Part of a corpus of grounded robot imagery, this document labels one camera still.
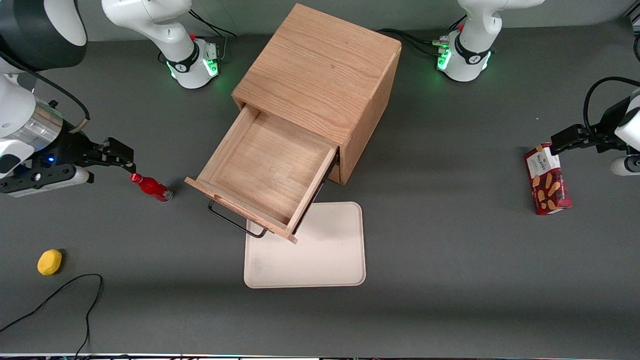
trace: wooden cabinet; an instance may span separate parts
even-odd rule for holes
[[[233,91],[236,122],[186,182],[295,242],[325,175],[351,176],[387,107],[400,49],[297,4]]]

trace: beige plastic tray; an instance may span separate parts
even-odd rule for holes
[[[251,221],[253,233],[262,229]],[[355,202],[313,203],[297,244],[267,232],[246,236],[244,283],[250,288],[357,286],[366,277],[362,209]]]

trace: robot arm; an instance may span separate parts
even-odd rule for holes
[[[611,171],[621,176],[640,175],[640,88],[607,109],[600,122],[589,127],[575,124],[551,136],[551,153],[593,146],[598,153],[624,151],[626,156],[611,162]]]
[[[17,83],[25,70],[77,65],[86,33],[74,0],[0,1],[0,193],[14,197],[92,183],[83,169],[135,172],[133,150],[115,139],[91,142],[49,104]]]
[[[502,29],[501,10],[525,9],[538,6],[545,0],[458,0],[466,11],[467,20],[462,31],[454,29],[440,37],[453,44],[443,50],[438,70],[455,81],[472,81],[486,68],[489,51]]]
[[[158,24],[187,13],[191,0],[102,0],[102,9],[117,26],[145,35],[167,59],[172,76],[185,88],[206,85],[218,75],[216,44],[192,40],[179,22]]]

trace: gray tabletop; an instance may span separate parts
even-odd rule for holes
[[[233,123],[230,93],[268,38],[231,38],[220,78],[201,90],[179,87],[151,42],[92,43],[82,64],[47,73],[87,104],[92,140],[133,147],[140,172],[176,198],[160,204],[128,173],[99,167],[95,184],[0,197],[2,323],[97,272],[106,284],[88,352],[638,357],[640,179],[609,172],[621,153],[567,152],[573,208],[539,217],[523,159],[581,121],[596,80],[638,78],[628,22],[505,29],[472,83],[446,79],[405,45],[353,177],[318,198],[362,206],[367,279],[354,288],[247,288],[244,234],[182,182]],[[632,90],[603,85],[594,121]],[[63,95],[36,93],[80,119]],[[66,249],[68,263],[45,278],[35,266],[50,248]],[[3,333],[0,351],[75,352],[96,286],[83,279],[64,291]]]

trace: red plastic bottle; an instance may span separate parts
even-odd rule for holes
[[[159,202],[168,202],[173,198],[173,192],[165,185],[158,183],[153,177],[145,177],[138,173],[131,174],[132,182],[138,184],[143,193],[155,197]]]

